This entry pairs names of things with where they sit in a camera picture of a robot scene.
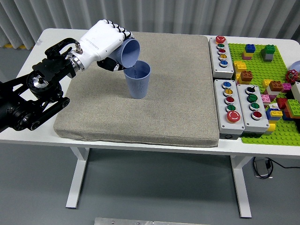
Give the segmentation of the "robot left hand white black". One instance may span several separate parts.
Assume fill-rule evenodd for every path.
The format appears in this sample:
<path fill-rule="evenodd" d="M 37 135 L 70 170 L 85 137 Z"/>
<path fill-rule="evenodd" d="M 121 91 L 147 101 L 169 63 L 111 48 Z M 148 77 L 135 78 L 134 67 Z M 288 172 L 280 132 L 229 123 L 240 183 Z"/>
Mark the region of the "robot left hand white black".
<path fill-rule="evenodd" d="M 108 71 L 134 66 L 140 44 L 132 32 L 109 20 L 100 20 L 90 28 L 71 50 L 67 58 L 75 71 L 86 70 L 93 62 Z"/>

